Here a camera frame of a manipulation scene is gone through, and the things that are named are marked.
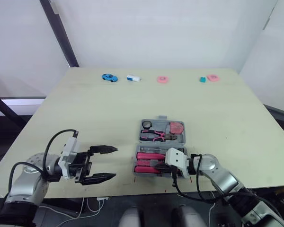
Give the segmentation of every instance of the pliers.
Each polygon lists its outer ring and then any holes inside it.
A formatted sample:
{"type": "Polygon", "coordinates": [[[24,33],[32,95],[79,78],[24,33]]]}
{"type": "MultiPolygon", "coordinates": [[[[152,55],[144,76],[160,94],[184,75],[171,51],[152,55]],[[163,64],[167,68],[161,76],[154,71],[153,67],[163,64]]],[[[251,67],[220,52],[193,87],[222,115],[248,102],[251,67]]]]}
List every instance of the pliers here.
{"type": "Polygon", "coordinates": [[[140,140],[142,141],[160,141],[164,142],[165,140],[176,140],[177,136],[172,134],[165,134],[163,131],[156,131],[156,130],[141,130],[141,133],[150,133],[158,135],[158,137],[155,138],[148,138],[145,136],[140,136],[140,140]]]}

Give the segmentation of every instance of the pink object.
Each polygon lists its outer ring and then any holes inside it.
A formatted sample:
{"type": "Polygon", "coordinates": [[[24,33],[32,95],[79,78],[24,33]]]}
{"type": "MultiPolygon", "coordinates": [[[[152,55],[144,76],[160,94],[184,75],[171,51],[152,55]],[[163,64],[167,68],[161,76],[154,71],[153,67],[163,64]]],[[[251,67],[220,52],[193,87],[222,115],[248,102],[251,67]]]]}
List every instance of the pink object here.
{"type": "Polygon", "coordinates": [[[181,135],[184,130],[184,126],[179,122],[171,122],[170,123],[170,133],[181,135]]]}
{"type": "Polygon", "coordinates": [[[137,161],[137,165],[138,166],[150,166],[151,165],[151,161],[150,160],[141,160],[141,159],[139,159],[137,161]]]}
{"type": "Polygon", "coordinates": [[[169,81],[168,77],[164,77],[164,76],[159,76],[157,81],[161,84],[166,84],[169,81]]]}
{"type": "Polygon", "coordinates": [[[134,171],[136,173],[149,173],[149,174],[159,174],[160,173],[154,167],[149,167],[149,166],[136,166],[134,168],[134,171]]]}
{"type": "Polygon", "coordinates": [[[161,160],[161,159],[165,159],[165,155],[162,155],[162,154],[148,154],[148,153],[138,152],[137,153],[137,159],[157,159],[157,160],[161,160]]]}
{"type": "Polygon", "coordinates": [[[216,81],[220,80],[220,78],[217,75],[214,75],[214,74],[207,75],[207,78],[212,82],[216,82],[216,81]]]}

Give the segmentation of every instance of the dark metal pole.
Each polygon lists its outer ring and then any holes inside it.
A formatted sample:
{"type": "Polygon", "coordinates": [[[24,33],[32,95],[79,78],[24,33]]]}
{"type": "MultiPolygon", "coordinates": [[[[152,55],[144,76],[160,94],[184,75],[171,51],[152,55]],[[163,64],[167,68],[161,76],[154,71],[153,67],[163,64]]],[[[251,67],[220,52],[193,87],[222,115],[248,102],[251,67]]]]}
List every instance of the dark metal pole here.
{"type": "Polygon", "coordinates": [[[58,40],[58,43],[63,51],[63,54],[70,67],[79,67],[76,56],[72,50],[71,43],[66,35],[63,23],[59,14],[55,14],[50,0],[40,0],[47,19],[53,29],[53,32],[58,40]]]}
{"type": "Polygon", "coordinates": [[[20,116],[18,116],[12,109],[10,109],[1,99],[0,99],[0,111],[11,121],[13,121],[20,128],[24,128],[27,124],[20,116]]]}

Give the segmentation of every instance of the pink screwdriver handle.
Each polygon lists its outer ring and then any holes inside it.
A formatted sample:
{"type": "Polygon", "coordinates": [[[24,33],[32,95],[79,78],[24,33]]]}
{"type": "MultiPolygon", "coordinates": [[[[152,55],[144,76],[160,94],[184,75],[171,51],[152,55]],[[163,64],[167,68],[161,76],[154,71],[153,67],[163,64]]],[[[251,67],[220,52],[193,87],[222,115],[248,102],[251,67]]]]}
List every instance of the pink screwdriver handle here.
{"type": "Polygon", "coordinates": [[[137,153],[137,159],[157,159],[157,160],[162,160],[162,159],[165,159],[165,155],[161,155],[161,154],[148,154],[148,153],[138,152],[137,153]]]}

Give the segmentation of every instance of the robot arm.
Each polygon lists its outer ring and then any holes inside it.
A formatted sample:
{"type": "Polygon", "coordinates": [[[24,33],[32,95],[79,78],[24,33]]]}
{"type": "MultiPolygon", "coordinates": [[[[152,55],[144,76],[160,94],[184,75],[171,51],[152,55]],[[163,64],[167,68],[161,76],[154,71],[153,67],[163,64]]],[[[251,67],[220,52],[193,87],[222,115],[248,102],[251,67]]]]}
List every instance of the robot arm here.
{"type": "MultiPolygon", "coordinates": [[[[191,155],[189,158],[174,148],[170,148],[165,157],[166,165],[177,167],[185,178],[196,174],[199,161],[198,155],[191,155]]],[[[232,192],[252,193],[231,172],[223,168],[213,155],[202,155],[199,173],[209,178],[221,195],[232,192]]],[[[284,227],[284,220],[255,197],[230,195],[224,199],[236,210],[247,226],[284,227]]]]}
{"type": "MultiPolygon", "coordinates": [[[[117,151],[111,146],[91,146],[87,152],[79,152],[80,142],[70,137],[64,146],[61,157],[48,155],[45,167],[47,176],[30,166],[24,166],[19,178],[13,183],[0,211],[0,226],[35,227],[35,213],[45,197],[50,182],[74,178],[82,185],[97,184],[107,181],[116,174],[99,173],[88,176],[91,168],[90,157],[94,153],[106,154],[117,151]]],[[[30,157],[27,162],[43,169],[44,153],[30,157]]]]}

